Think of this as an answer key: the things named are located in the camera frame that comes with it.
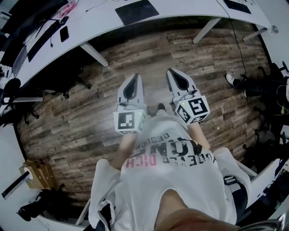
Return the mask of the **pink snack packet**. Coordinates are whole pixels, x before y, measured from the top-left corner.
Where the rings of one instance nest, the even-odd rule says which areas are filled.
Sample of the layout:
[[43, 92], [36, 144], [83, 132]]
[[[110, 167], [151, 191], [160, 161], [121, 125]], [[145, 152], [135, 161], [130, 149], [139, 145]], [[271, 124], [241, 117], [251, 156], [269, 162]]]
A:
[[63, 18], [65, 17], [71, 10], [73, 10], [76, 7], [76, 2], [75, 1], [71, 1], [69, 3], [67, 3], [58, 13], [57, 13], [57, 17], [58, 18]]

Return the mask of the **black monitor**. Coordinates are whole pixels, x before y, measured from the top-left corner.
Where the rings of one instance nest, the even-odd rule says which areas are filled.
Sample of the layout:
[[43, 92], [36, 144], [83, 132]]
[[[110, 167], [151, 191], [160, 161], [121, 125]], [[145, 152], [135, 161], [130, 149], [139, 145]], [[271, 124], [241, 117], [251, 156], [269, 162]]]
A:
[[18, 0], [0, 29], [0, 48], [14, 38], [24, 40], [48, 20], [54, 21], [57, 10], [67, 3], [68, 0]]

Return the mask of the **person's left forearm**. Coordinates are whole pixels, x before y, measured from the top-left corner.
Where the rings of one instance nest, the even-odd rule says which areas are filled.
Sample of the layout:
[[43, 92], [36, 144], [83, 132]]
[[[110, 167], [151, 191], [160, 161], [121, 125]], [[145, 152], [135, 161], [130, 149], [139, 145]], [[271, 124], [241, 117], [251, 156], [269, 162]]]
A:
[[137, 141], [138, 134], [124, 135], [119, 143], [117, 153], [114, 156], [112, 167], [121, 170], [122, 165], [131, 156]]

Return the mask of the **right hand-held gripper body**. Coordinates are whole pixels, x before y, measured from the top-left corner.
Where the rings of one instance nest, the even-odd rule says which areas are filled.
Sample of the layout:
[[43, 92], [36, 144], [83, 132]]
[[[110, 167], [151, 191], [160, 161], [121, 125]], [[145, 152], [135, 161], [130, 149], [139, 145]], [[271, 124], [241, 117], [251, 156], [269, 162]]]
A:
[[170, 90], [170, 92], [173, 94], [172, 110], [186, 125], [201, 122], [210, 114], [206, 97], [201, 95], [199, 89], [183, 94], [173, 90]]

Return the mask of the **black smartphone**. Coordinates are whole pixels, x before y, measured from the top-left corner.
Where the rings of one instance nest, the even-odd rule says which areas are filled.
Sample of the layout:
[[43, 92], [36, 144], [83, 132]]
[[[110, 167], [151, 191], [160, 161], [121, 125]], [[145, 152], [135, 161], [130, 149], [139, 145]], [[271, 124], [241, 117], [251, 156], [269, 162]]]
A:
[[60, 39], [61, 39], [61, 42], [64, 42], [64, 41], [67, 40], [68, 38], [69, 38], [68, 28], [67, 28], [67, 26], [64, 26], [64, 27], [60, 30]]

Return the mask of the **long white and black bar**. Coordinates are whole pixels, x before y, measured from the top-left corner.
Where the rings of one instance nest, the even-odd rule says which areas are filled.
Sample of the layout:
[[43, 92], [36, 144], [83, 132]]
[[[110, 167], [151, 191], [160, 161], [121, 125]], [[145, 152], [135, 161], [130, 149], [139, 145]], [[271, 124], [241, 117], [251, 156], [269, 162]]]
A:
[[15, 180], [7, 189], [1, 194], [3, 199], [7, 199], [22, 183], [30, 177], [30, 172], [24, 172], [17, 180]]

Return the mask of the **black keyboard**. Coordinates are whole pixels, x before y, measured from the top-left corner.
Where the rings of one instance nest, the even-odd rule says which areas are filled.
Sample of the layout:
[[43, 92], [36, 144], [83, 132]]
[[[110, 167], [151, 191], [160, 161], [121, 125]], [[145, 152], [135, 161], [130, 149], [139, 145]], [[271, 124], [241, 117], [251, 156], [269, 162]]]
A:
[[55, 21], [36, 41], [36, 43], [29, 50], [27, 57], [30, 62], [34, 56], [38, 53], [38, 51], [42, 48], [42, 46], [57, 32], [57, 30], [61, 28], [60, 21]]

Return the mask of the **white desk leg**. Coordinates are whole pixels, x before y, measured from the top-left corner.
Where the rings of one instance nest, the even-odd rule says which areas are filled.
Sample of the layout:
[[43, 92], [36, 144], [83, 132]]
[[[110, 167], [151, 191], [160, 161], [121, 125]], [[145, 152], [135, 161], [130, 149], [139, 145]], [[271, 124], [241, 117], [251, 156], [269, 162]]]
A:
[[85, 207], [83, 208], [79, 218], [77, 219], [77, 221], [75, 223], [77, 226], [80, 225], [83, 222], [83, 220], [84, 220], [84, 218], [85, 218], [85, 216], [86, 216], [86, 214], [87, 214], [87, 212], [89, 210], [90, 203], [91, 203], [91, 199], [89, 199], [87, 201], [87, 203], [86, 203]]
[[211, 19], [193, 39], [193, 43], [197, 44], [220, 20], [221, 18]]
[[256, 37], [256, 36], [258, 36], [258, 35], [260, 35], [260, 34], [262, 34], [264, 32], [266, 32], [266, 31], [268, 31], [268, 28], [262, 28], [262, 29], [260, 29], [260, 30], [258, 30], [256, 32], [244, 37], [242, 40], [245, 42], [247, 40], [250, 40], [250, 39], [252, 39], [252, 38], [254, 38], [254, 37]]
[[80, 44], [80, 47], [91, 55], [97, 62], [99, 62], [103, 67], [108, 67], [109, 63], [98, 53], [95, 48], [88, 42]]

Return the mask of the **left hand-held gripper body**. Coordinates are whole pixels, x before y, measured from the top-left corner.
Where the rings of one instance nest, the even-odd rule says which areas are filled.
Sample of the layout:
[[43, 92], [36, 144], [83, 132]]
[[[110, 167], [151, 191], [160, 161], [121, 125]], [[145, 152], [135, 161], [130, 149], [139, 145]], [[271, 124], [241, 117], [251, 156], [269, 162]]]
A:
[[140, 134], [147, 119], [147, 105], [143, 103], [118, 102], [113, 112], [115, 130], [123, 135]]

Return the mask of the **black open laptop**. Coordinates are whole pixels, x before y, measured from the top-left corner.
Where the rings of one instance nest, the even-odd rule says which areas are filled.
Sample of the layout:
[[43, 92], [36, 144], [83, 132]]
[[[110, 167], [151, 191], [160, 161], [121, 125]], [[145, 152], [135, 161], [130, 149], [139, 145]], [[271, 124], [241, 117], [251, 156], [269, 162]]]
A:
[[24, 44], [10, 44], [0, 61], [0, 64], [11, 67], [12, 74], [16, 78], [25, 59], [27, 58], [27, 46]]

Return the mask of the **white printed t-shirt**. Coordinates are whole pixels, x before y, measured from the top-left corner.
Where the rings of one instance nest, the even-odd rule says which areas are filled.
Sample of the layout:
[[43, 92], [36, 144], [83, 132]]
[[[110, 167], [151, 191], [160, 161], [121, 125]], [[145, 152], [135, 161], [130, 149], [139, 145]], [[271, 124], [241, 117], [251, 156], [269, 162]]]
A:
[[176, 116], [153, 116], [121, 170], [96, 164], [89, 223], [93, 230], [153, 231], [162, 195], [176, 191], [188, 208], [235, 224], [251, 196], [251, 181], [227, 148], [194, 141]]

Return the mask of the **black flat mat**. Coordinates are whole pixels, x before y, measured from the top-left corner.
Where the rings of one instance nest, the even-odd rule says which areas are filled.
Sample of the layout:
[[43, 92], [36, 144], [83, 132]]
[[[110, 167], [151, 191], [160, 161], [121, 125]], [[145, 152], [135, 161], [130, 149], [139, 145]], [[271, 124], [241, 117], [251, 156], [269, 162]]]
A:
[[244, 12], [247, 14], [251, 14], [251, 11], [249, 10], [249, 8], [244, 4], [241, 4], [241, 3], [238, 3], [235, 1], [231, 1], [231, 0], [223, 0], [223, 1], [229, 9], [233, 9], [233, 10], [241, 11], [241, 12]]

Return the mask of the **black mouse pad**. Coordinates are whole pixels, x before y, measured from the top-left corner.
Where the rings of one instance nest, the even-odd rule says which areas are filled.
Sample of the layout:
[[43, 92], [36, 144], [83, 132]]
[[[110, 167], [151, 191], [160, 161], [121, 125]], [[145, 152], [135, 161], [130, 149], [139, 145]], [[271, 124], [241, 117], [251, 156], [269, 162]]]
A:
[[149, 0], [140, 0], [116, 8], [115, 12], [125, 26], [159, 15]]

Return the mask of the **person's right forearm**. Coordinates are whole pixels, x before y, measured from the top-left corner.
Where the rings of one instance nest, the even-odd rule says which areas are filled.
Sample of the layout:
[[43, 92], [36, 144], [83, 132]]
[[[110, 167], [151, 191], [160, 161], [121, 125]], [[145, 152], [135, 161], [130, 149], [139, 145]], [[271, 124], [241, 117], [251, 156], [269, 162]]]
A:
[[210, 150], [210, 144], [206, 139], [199, 123], [193, 123], [187, 126], [190, 137], [202, 147]]

